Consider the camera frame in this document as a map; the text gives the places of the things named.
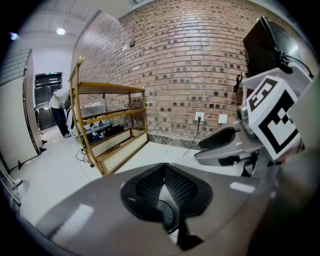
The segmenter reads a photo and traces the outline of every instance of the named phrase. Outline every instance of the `ceiling light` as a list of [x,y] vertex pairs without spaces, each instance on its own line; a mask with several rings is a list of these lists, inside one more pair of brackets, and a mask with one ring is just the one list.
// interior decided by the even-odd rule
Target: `ceiling light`
[[58,35],[63,35],[64,33],[66,33],[66,30],[63,28],[63,27],[59,27],[57,30],[56,30],[56,33]]
[[16,40],[16,39],[18,38],[17,33],[12,33],[12,32],[10,32],[9,34],[10,34],[11,40]]

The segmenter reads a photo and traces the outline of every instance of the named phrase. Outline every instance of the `dark pants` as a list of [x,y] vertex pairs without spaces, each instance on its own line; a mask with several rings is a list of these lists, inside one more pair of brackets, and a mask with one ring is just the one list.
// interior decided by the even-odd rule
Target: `dark pants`
[[56,125],[59,127],[62,136],[65,136],[69,133],[68,127],[66,125],[66,116],[62,108],[51,108],[53,118],[56,122]]

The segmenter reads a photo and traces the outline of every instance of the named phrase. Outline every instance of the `elevator door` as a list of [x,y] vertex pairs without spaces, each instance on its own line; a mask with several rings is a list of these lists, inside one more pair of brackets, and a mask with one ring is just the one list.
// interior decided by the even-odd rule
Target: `elevator door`
[[49,102],[53,93],[62,88],[60,83],[37,85],[35,87],[35,104],[38,109],[39,125],[41,130],[56,125]]

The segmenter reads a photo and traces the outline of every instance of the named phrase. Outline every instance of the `white shirt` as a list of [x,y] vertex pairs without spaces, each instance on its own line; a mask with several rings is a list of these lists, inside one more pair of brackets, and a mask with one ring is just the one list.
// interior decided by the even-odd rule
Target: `white shirt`
[[49,106],[54,109],[60,109],[61,105],[65,104],[68,98],[68,92],[67,89],[56,90],[50,99]]

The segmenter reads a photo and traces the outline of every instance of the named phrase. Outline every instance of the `doorway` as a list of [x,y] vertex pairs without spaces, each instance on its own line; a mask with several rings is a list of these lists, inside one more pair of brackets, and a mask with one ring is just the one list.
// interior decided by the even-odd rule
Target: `doorway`
[[62,88],[62,73],[35,75],[34,100],[38,109],[40,130],[45,130],[56,125],[49,102],[53,93]]

